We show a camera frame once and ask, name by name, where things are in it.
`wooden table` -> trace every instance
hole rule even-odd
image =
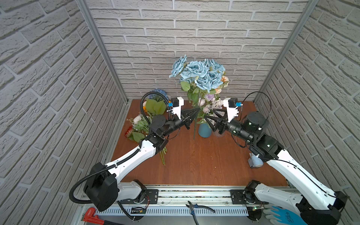
[[[243,116],[256,111],[253,102],[243,104]],[[140,100],[133,100],[126,118],[135,118],[140,112],[139,105]],[[191,104],[185,101],[183,109],[187,108],[191,108]],[[138,145],[124,136],[129,126],[130,122],[126,121],[112,160]],[[221,138],[213,134],[203,138],[198,134],[198,127],[197,124],[195,140],[194,123],[190,130],[182,127],[178,136],[169,140],[165,166],[157,154],[132,170],[122,181],[138,179],[143,184],[246,186],[249,181],[258,180],[268,186],[287,186],[285,178],[267,163],[260,168],[250,168],[247,162],[250,151],[238,147],[229,132]]]

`red tool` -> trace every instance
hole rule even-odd
[[[90,222],[93,224],[101,224],[101,225],[123,225],[123,224],[110,222],[107,220],[101,220],[101,219],[99,219],[98,215],[95,215],[95,212],[96,212],[96,209],[94,207],[89,208],[86,211],[84,218],[82,220],[85,222]]]

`flower bouquet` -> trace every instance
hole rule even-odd
[[[167,98],[167,94],[165,91],[161,89],[155,89],[153,91],[159,92]],[[166,105],[162,98],[159,98],[158,95],[153,94],[153,95],[149,95],[148,99],[143,103],[143,109],[144,112],[147,113],[146,117],[151,122],[155,115],[163,114],[165,112]],[[139,143],[142,139],[145,138],[145,135],[149,133],[149,125],[141,113],[135,118],[128,119],[128,121],[130,121],[131,126],[125,132],[125,137]],[[166,152],[167,152],[166,147],[162,151],[160,151],[160,157],[164,165],[165,165],[164,156]]]
[[[220,92],[227,87],[229,79],[225,76],[225,68],[214,59],[187,62],[187,57],[180,57],[172,66],[171,75],[180,75],[181,89],[188,92],[188,99],[193,107],[200,107],[201,111],[197,123],[206,123],[205,115],[213,115],[213,109],[221,109],[223,101]]]

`blue glove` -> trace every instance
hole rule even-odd
[[[300,216],[297,214],[272,205],[266,205],[270,207],[262,212],[267,214],[265,217],[270,219],[270,223],[274,225],[307,225]]]

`diagonal cutting pliers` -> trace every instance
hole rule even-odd
[[[191,204],[190,201],[188,201],[188,203],[189,203],[189,205],[186,205],[186,207],[188,207],[190,209],[190,211],[191,211],[190,214],[193,216],[196,225],[199,225],[199,223],[198,223],[198,221],[196,219],[194,208],[204,208],[204,209],[210,210],[211,212],[215,213],[215,210],[213,210],[210,207],[199,206],[198,204],[193,205],[193,204]]]

